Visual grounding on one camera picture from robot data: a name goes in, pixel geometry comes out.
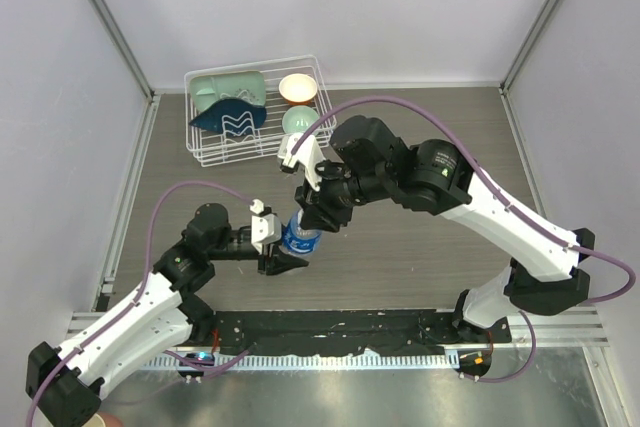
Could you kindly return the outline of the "blue label water bottle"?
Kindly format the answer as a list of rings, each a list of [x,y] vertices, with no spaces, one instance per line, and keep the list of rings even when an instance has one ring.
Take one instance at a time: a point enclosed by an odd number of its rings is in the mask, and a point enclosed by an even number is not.
[[[298,209],[284,228],[281,249],[287,254],[306,259],[316,250],[322,232],[307,230],[301,226],[303,211]]]

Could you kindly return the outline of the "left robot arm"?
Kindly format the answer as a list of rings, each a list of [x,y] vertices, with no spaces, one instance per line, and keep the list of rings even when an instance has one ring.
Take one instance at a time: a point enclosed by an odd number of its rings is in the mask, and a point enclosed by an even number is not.
[[[308,266],[282,250],[283,227],[270,208],[255,202],[251,212],[250,225],[234,229],[224,206],[200,206],[125,298],[59,346],[36,346],[27,363],[29,412],[53,426],[82,426],[148,361],[185,342],[205,344],[216,315],[197,293],[214,277],[215,262],[255,260],[265,275]]]

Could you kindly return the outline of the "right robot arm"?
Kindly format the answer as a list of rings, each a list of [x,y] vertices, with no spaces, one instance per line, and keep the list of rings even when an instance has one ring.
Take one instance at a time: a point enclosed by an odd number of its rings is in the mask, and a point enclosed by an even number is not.
[[[407,146],[380,119],[355,116],[334,131],[330,145],[338,162],[327,160],[313,137],[294,134],[280,147],[282,170],[304,170],[295,193],[303,229],[337,232],[355,207],[390,199],[463,225],[510,255],[496,277],[460,294],[451,318],[460,340],[475,341],[518,311],[554,316],[587,300],[590,277],[573,248],[593,246],[594,234],[544,222],[560,240],[552,242],[517,217],[529,211],[526,206],[472,167],[452,143],[431,139]]]

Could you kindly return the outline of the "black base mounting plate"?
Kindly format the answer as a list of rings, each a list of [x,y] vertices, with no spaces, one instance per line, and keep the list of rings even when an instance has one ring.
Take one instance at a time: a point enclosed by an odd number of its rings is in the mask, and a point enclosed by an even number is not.
[[[345,357],[367,349],[381,356],[440,354],[448,345],[507,344],[506,318],[488,330],[455,326],[453,314],[436,309],[218,311],[214,323],[185,347],[235,356]]]

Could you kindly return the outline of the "light green bowl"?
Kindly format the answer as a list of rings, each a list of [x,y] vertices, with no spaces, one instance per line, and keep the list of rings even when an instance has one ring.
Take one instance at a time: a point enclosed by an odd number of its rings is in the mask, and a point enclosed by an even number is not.
[[[290,107],[282,117],[283,133],[285,136],[304,133],[319,118],[318,112],[309,106],[298,105]]]

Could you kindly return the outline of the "orange white bowl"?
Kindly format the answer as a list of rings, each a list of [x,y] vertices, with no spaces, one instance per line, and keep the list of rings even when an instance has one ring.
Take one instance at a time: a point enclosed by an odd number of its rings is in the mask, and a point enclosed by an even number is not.
[[[318,85],[313,77],[294,73],[281,79],[278,90],[290,105],[306,105],[316,97]]]

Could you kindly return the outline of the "dark blue leaf plate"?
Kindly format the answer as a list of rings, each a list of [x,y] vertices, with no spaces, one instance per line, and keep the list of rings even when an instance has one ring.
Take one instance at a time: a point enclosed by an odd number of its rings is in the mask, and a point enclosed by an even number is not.
[[[253,135],[265,123],[267,110],[239,98],[222,99],[189,122],[191,127],[219,135]]]

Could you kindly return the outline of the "light green divided plate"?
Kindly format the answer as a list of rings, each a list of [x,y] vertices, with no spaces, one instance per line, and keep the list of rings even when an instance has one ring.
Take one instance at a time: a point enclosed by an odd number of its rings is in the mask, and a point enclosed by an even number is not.
[[[199,113],[228,98],[240,99],[255,106],[264,106],[266,103],[266,84],[259,71],[199,75],[189,80],[187,87]]]

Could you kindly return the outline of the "pink cup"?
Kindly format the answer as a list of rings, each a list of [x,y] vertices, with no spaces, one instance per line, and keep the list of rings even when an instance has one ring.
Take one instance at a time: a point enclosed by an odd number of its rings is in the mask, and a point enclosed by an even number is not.
[[[123,422],[116,416],[106,412],[98,412],[94,415],[93,426],[98,427],[123,427]]]

